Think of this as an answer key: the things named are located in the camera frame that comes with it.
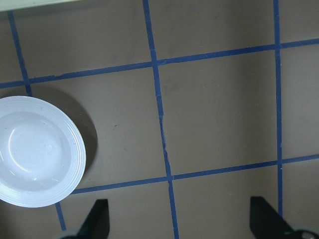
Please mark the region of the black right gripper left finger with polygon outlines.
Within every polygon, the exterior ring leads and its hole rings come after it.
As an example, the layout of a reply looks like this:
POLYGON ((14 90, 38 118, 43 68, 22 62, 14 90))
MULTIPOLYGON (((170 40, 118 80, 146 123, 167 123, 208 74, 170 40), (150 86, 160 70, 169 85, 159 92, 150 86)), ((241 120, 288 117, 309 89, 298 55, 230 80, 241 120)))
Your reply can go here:
POLYGON ((110 232, 109 204, 107 199, 95 201, 77 233, 78 239, 107 239, 110 232))

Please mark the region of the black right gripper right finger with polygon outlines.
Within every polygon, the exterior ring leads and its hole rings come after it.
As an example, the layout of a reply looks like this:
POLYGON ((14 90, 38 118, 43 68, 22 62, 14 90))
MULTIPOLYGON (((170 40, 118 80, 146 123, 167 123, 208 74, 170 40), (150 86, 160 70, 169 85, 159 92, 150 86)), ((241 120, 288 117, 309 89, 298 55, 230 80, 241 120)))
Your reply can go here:
POLYGON ((294 230, 263 198, 250 198, 250 230, 256 239, 293 239, 294 230))

